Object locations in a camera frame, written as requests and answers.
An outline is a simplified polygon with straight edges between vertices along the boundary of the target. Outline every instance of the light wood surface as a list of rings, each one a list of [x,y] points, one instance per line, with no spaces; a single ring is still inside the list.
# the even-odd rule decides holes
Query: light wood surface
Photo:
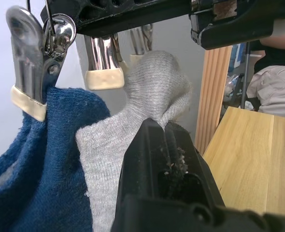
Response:
[[[204,159],[227,207],[285,215],[285,118],[228,108]]]
[[[231,46],[205,52],[195,147],[203,154],[218,126]]]

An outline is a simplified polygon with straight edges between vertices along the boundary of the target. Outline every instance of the person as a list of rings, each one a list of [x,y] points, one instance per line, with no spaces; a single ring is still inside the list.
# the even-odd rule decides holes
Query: person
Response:
[[[247,97],[257,111],[285,116],[285,36],[259,42],[265,56],[255,63]]]

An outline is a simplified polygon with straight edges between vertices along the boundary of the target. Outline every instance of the blue sock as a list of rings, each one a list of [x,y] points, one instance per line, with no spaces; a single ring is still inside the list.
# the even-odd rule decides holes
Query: blue sock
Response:
[[[75,133],[108,116],[97,95],[55,87],[47,93],[45,122],[24,114],[0,157],[0,231],[92,231]]]

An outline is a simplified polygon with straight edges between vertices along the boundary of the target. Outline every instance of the white wall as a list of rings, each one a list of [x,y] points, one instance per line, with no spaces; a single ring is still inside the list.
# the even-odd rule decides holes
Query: white wall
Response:
[[[16,137],[22,122],[21,110],[10,101],[10,89],[15,83],[14,64],[10,32],[5,20],[6,10],[12,5],[25,6],[25,0],[0,1],[0,155],[4,153]],[[40,19],[44,0],[31,0],[32,13]],[[197,112],[200,96],[200,85],[203,68],[204,50],[190,38],[190,21],[187,16],[158,22],[154,26],[154,49],[165,50],[175,55],[183,71],[189,76],[194,94],[189,112],[181,119],[180,124],[195,138]],[[77,38],[82,67],[80,67],[76,45],[68,51],[59,80],[58,87],[83,87],[82,73],[86,70],[86,57],[81,38]],[[129,62],[131,53],[127,37],[120,33],[121,51],[124,59]],[[125,95],[122,89],[97,92],[107,103],[112,113],[116,113],[125,105]]]

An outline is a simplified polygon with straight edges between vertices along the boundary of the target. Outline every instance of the fabric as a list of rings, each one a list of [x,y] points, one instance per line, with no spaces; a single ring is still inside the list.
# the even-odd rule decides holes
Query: fabric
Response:
[[[259,99],[259,112],[285,117],[285,66],[269,66],[256,73],[247,96]]]
[[[257,73],[268,66],[285,66],[285,49],[263,46],[261,43],[260,45],[264,49],[266,55],[255,63],[254,73]]]
[[[147,53],[125,81],[126,107],[76,134],[94,232],[110,231],[123,156],[142,122],[151,118],[165,127],[190,103],[190,82],[181,73],[175,58],[166,52]]]
[[[92,231],[75,133],[108,116],[97,95],[58,88],[47,93],[45,122],[24,114],[0,157],[0,231]]]

